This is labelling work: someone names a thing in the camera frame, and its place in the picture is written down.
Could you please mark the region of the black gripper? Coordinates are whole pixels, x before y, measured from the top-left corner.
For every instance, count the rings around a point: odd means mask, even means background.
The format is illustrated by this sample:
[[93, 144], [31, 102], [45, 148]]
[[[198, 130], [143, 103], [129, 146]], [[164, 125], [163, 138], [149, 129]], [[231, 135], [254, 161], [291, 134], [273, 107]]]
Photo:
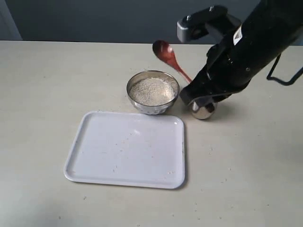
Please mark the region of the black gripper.
[[243, 24], [211, 47], [205, 66], [179, 96], [186, 106], [221, 102], [241, 92], [283, 50], [280, 23]]

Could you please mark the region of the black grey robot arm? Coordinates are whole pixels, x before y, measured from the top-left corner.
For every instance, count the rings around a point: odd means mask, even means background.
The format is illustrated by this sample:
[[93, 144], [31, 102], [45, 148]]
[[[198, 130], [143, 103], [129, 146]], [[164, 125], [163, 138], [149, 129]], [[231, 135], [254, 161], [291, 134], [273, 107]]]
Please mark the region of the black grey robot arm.
[[207, 52], [205, 66], [180, 92], [186, 105], [205, 106], [241, 92], [251, 79], [303, 33], [303, 3], [262, 0], [244, 20], [214, 5], [177, 23], [182, 43], [211, 35], [218, 43]]

